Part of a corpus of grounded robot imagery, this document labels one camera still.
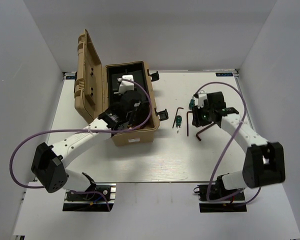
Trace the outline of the black toolbox tray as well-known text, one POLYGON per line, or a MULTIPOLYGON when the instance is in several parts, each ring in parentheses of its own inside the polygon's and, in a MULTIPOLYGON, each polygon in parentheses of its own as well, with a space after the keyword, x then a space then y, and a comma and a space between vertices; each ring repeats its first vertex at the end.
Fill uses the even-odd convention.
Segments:
POLYGON ((143 61, 125 63, 122 65, 111 65, 106 67, 108 83, 108 105, 119 101, 119 82, 118 78, 125 75, 132 75, 133 80, 140 84, 144 90, 150 94, 152 89, 151 81, 148 81, 148 72, 143 61))

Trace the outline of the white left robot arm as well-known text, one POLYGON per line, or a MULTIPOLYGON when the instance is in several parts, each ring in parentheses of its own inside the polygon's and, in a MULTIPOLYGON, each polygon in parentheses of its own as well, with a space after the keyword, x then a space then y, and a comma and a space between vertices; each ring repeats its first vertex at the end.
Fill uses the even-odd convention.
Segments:
POLYGON ((151 99, 148 95, 146 98, 143 101, 139 92, 128 90, 85 128, 74 130, 73 135, 57 143, 38 145, 31 171, 47 192, 68 189, 78 192, 86 200, 93 198, 95 181, 88 174, 67 167, 97 143, 143 127, 152 113, 151 99))

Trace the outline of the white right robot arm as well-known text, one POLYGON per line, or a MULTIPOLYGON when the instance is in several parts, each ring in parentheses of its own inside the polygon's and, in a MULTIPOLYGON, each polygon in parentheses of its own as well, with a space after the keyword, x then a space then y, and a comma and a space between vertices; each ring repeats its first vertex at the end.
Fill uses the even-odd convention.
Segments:
POLYGON ((231 136, 243 150, 245 159, 242 170, 219 175, 214 184, 208 185, 210 201, 226 200, 238 191, 283 183, 286 180, 284 148, 279 142, 270 142, 245 123, 234 107, 227 107, 222 92, 194 95, 192 125, 218 127, 231 136))

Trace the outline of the small bronze hex key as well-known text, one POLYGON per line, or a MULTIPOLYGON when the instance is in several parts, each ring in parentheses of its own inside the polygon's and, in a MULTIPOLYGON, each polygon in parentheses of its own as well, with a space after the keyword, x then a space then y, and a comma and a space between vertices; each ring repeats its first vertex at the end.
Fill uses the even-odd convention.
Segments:
POLYGON ((184 109, 184 107, 177 107, 176 112, 175 112, 175 116, 174 116, 174 120, 173 120, 173 124, 172 124, 172 129, 175 127, 178 111, 183 110, 183 109, 184 109))

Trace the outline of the green stubby phillips screwdriver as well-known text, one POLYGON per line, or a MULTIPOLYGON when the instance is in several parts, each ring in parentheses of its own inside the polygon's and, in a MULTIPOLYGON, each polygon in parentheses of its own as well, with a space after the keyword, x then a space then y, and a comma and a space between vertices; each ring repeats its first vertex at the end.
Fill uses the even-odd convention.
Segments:
POLYGON ((182 124, 182 116, 181 115, 177 115, 176 118, 175 118, 175 126, 177 128, 177 133, 179 133, 181 124, 182 124))

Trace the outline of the tan plastic toolbox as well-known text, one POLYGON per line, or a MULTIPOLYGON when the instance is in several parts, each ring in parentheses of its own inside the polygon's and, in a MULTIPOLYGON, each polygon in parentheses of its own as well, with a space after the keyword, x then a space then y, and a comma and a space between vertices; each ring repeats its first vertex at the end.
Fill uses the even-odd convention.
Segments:
MULTIPOLYGON (((78 37, 77 54, 78 65, 74 83, 74 107, 83 119, 90 124, 101 113, 106 111, 108 107, 116 103, 114 102, 109 105, 106 67, 135 63, 137 61, 103 66, 87 30, 78 37)), ((159 73, 150 74, 148 64, 144 63, 148 74, 148 81, 152 84, 154 81, 159 80, 159 73)), ((155 131, 160 126, 160 122, 169 118, 167 110, 157 111, 153 86, 149 91, 150 94, 140 84, 135 86, 134 89, 141 94, 143 102, 147 100, 146 96, 149 96, 152 105, 151 117, 139 129, 130 133, 121 133, 113 136, 112 141, 117 147, 134 143, 152 142, 155 137, 155 131)))

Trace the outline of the long thin bronze hex key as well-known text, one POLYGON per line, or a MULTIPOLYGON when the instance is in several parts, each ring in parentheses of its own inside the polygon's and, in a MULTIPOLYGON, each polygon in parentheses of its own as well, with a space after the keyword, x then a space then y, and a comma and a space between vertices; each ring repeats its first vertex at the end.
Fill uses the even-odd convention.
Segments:
POLYGON ((192 110, 186 112, 186 135, 189 136, 189 115, 192 113, 192 110))

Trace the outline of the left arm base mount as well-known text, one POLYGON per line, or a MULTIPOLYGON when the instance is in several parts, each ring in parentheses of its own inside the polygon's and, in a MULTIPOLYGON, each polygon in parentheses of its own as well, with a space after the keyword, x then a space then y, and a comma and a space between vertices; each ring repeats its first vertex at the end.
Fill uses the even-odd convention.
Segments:
POLYGON ((93 191, 100 192, 88 194, 77 194, 66 191, 63 212, 110 212, 114 206, 116 198, 115 183, 99 183, 93 191))

